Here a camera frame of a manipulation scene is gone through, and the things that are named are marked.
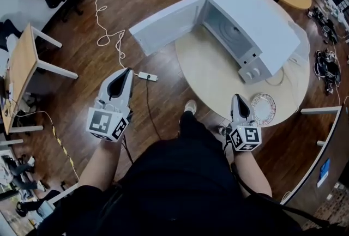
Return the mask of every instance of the plate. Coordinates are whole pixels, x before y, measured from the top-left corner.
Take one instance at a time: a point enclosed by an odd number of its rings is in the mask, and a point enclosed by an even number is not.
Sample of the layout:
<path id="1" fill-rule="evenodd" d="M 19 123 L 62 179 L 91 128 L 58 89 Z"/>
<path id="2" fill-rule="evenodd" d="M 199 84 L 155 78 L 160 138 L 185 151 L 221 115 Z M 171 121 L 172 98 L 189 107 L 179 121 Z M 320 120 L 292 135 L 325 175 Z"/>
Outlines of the plate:
<path id="1" fill-rule="evenodd" d="M 273 98 L 268 94 L 259 94 L 252 101 L 255 111 L 255 120 L 258 125 L 267 125 L 275 117 L 276 105 Z"/>

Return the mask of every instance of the white sneaker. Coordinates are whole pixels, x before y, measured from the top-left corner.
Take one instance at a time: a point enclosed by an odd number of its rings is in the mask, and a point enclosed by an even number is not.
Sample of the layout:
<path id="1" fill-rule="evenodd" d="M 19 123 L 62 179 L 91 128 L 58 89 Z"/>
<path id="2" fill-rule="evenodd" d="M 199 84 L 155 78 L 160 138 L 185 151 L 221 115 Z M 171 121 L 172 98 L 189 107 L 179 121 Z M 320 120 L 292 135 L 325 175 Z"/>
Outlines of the white sneaker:
<path id="1" fill-rule="evenodd" d="M 33 156 L 31 156 L 31 158 L 28 160 L 28 164 L 33 167 L 34 166 L 34 162 L 35 162 L 35 158 Z"/>
<path id="2" fill-rule="evenodd" d="M 46 191 L 46 188 L 45 188 L 44 185 L 41 183 L 41 181 L 38 181 L 38 182 L 37 182 L 37 185 L 38 185 L 38 190 Z"/>
<path id="3" fill-rule="evenodd" d="M 184 112 L 185 111 L 190 111 L 193 115 L 196 113 L 196 101 L 191 99 L 185 104 Z"/>

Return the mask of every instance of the white microwave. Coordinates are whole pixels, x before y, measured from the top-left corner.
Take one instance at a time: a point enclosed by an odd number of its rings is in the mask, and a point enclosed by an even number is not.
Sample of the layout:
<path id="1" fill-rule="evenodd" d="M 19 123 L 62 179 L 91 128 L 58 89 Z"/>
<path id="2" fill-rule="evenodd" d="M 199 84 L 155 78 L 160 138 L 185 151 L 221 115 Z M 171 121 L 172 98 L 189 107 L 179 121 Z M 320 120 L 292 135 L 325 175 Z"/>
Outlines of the white microwave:
<path id="1" fill-rule="evenodd" d="M 183 0 L 129 29 L 149 56 L 204 25 L 241 66 L 247 84 L 272 77 L 300 41 L 265 0 Z"/>

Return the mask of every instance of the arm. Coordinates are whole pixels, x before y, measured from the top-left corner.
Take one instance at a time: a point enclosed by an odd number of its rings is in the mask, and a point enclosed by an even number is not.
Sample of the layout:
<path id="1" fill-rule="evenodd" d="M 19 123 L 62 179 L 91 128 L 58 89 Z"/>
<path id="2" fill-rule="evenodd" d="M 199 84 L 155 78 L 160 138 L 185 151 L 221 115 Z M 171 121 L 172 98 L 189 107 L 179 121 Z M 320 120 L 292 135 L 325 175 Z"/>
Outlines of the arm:
<path id="1" fill-rule="evenodd" d="M 235 152 L 234 162 L 242 181 L 257 193 L 272 196 L 269 182 L 251 152 Z M 250 194 L 240 185 L 244 197 Z"/>
<path id="2" fill-rule="evenodd" d="M 120 151 L 121 140 L 118 142 L 102 140 L 83 170 L 78 186 L 94 186 L 102 191 L 108 189 L 115 176 Z"/>

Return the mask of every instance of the power strip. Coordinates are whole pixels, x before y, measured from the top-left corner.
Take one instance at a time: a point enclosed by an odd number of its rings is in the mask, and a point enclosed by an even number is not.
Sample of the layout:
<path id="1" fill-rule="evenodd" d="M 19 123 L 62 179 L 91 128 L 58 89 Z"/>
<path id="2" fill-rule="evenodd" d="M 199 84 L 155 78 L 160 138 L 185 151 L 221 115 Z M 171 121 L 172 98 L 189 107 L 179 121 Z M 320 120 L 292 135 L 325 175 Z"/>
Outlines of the power strip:
<path id="1" fill-rule="evenodd" d="M 149 74 L 149 73 L 145 73 L 145 72 L 138 73 L 138 77 L 141 79 L 150 80 L 153 82 L 156 82 L 158 80 L 157 75 L 153 75 L 153 74 Z"/>

